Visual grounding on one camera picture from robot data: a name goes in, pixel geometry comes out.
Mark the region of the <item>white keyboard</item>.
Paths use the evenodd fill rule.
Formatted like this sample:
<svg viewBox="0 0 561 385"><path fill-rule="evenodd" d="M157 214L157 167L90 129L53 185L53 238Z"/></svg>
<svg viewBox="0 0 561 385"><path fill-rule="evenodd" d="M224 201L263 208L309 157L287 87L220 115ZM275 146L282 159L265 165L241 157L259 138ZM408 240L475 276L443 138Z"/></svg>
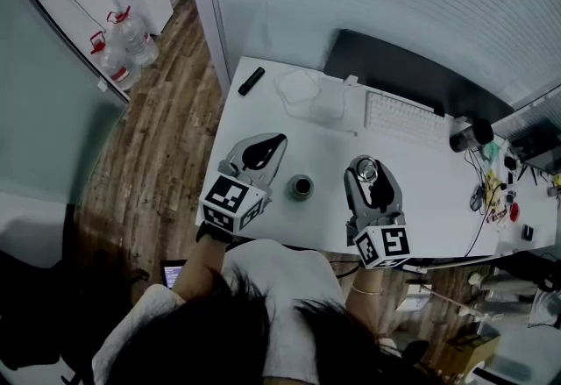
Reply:
<svg viewBox="0 0 561 385"><path fill-rule="evenodd" d="M445 118L375 92L366 93L365 128L438 148L449 135Z"/></svg>

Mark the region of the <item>small metal jar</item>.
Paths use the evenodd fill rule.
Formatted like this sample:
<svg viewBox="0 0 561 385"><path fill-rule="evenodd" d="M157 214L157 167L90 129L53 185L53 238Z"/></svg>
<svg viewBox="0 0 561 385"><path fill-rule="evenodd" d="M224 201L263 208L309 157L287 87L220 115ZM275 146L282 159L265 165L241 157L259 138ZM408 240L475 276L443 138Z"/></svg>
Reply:
<svg viewBox="0 0 561 385"><path fill-rule="evenodd" d="M287 183L286 194L292 201L302 202L311 198L314 183L306 175L295 175Z"/></svg>

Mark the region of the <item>black stick-shaped device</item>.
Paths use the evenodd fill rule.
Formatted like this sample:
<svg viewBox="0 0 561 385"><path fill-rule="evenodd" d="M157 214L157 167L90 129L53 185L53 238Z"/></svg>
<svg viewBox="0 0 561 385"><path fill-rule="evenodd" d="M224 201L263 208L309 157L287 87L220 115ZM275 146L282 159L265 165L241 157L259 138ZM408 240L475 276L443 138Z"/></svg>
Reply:
<svg viewBox="0 0 561 385"><path fill-rule="evenodd" d="M258 67L248 78L245 82L243 82L239 88L238 93L241 96L246 96L249 91L256 85L256 83L261 79L261 77L265 74L265 69L263 67Z"/></svg>

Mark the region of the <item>person's white shirt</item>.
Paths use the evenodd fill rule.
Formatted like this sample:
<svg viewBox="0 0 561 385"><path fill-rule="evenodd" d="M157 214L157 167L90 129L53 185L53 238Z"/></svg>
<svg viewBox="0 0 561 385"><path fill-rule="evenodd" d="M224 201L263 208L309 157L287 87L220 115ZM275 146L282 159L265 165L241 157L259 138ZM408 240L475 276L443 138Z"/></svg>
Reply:
<svg viewBox="0 0 561 385"><path fill-rule="evenodd" d="M273 327L265 375L319 385L315 344L295 305L300 299L344 302L329 262L318 252L295 251L262 239L234 247L225 254L222 272L229 284L233 283L236 269L246 274L259 291L267 293L266 308L273 318ZM136 329L183 304L184 300L171 289L159 284L149 287L94 356L95 385L109 385L110 367Z"/></svg>

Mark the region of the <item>white flat square pad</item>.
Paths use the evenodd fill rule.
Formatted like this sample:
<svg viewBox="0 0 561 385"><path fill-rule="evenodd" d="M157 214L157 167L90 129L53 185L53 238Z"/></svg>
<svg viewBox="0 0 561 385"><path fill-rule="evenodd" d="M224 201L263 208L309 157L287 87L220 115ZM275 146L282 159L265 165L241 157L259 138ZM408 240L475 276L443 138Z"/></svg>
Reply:
<svg viewBox="0 0 561 385"><path fill-rule="evenodd" d="M344 115L345 85L341 80L322 77L317 83L319 93L310 105L310 116L318 122L338 121Z"/></svg>

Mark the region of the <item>black oval pad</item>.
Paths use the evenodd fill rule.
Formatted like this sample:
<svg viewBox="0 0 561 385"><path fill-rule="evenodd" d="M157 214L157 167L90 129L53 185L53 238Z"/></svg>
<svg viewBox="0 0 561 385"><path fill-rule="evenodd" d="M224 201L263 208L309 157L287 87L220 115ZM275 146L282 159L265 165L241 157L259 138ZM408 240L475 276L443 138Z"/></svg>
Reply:
<svg viewBox="0 0 561 385"><path fill-rule="evenodd" d="M415 365L420 363L423 356L426 354L430 347L430 342L427 340L415 340L409 342L401 352L401 357L408 363Z"/></svg>

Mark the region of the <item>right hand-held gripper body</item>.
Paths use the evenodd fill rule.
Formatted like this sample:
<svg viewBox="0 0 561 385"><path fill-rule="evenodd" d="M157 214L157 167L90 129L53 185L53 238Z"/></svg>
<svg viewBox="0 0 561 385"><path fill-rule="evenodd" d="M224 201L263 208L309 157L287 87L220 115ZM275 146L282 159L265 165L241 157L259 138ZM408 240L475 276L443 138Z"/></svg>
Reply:
<svg viewBox="0 0 561 385"><path fill-rule="evenodd" d="M399 267L411 258L401 208L383 213L353 210L345 228L347 245L357 249L359 263L365 269Z"/></svg>

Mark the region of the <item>cardboard box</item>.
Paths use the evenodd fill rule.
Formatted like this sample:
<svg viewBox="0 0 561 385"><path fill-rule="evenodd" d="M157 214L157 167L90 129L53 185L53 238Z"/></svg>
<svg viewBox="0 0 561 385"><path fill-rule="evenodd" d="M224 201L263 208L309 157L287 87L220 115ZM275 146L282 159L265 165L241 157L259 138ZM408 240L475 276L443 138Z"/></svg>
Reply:
<svg viewBox="0 0 561 385"><path fill-rule="evenodd" d="M445 342L436 370L446 381L464 380L495 353L499 335L468 334Z"/></svg>

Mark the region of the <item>person's right forearm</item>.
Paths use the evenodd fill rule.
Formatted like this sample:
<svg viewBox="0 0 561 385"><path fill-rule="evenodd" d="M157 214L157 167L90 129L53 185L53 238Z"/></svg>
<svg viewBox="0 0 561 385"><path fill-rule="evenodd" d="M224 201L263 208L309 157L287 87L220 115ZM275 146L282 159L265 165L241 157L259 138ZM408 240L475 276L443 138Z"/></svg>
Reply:
<svg viewBox="0 0 561 385"><path fill-rule="evenodd" d="M382 280L381 269L359 267L345 302L348 312L374 334L379 331Z"/></svg>

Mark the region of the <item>black office chair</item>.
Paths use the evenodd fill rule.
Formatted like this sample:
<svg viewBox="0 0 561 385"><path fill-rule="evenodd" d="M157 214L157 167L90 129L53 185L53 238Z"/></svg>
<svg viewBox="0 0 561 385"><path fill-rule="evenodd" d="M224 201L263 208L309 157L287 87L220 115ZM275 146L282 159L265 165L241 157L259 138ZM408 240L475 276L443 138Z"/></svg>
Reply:
<svg viewBox="0 0 561 385"><path fill-rule="evenodd" d="M104 250L84 268L35 267L0 251L0 361L18 370L64 360L75 374L67 385L93 385L93 357L148 278L140 268L126 274Z"/></svg>

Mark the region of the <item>person's left forearm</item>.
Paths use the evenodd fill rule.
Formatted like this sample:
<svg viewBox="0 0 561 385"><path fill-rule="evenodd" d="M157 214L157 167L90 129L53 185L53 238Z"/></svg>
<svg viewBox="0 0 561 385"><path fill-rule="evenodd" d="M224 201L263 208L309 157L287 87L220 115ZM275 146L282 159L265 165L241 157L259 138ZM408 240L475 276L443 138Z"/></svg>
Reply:
<svg viewBox="0 0 561 385"><path fill-rule="evenodd" d="M208 294L213 288L214 276L222 271L227 246L223 241L204 235L182 267L172 291L184 301Z"/></svg>

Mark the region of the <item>teal cloth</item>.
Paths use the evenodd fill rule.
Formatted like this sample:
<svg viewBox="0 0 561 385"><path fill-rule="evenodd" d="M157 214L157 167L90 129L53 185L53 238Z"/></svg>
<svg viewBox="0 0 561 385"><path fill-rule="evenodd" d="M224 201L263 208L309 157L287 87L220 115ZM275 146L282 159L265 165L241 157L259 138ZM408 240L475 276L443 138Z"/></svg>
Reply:
<svg viewBox="0 0 561 385"><path fill-rule="evenodd" d="M479 157L488 166L491 166L501 153L501 148L495 142L485 144L479 150Z"/></svg>

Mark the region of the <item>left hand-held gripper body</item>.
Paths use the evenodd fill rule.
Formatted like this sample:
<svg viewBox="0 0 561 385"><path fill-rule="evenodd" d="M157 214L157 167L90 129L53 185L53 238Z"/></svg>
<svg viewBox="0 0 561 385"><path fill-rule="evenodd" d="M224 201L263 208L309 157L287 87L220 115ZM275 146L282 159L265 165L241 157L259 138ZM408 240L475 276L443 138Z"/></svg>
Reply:
<svg viewBox="0 0 561 385"><path fill-rule="evenodd" d="M259 162L258 169L240 159L222 160L200 196L205 223L225 232L242 232L271 201L274 164Z"/></svg>

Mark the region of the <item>black cylinder speaker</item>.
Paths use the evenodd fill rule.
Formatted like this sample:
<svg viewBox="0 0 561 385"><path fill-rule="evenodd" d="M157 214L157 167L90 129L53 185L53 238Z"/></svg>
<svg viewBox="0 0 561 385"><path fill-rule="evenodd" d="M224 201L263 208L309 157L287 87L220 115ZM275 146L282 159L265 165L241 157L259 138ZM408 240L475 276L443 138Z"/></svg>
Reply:
<svg viewBox="0 0 561 385"><path fill-rule="evenodd" d="M475 118L470 126L450 136L449 145L453 152L462 153L482 147L493 140L491 124L484 118Z"/></svg>

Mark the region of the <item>black monitor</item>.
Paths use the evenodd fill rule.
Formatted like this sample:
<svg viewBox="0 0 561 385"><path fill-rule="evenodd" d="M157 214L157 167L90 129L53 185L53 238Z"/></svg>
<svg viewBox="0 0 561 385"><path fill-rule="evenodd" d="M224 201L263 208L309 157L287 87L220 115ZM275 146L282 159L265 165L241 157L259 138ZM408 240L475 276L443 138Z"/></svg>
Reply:
<svg viewBox="0 0 561 385"><path fill-rule="evenodd" d="M493 124L514 112L496 95L462 75L413 53L365 34L341 29L323 73L420 103L438 115L483 118Z"/></svg>

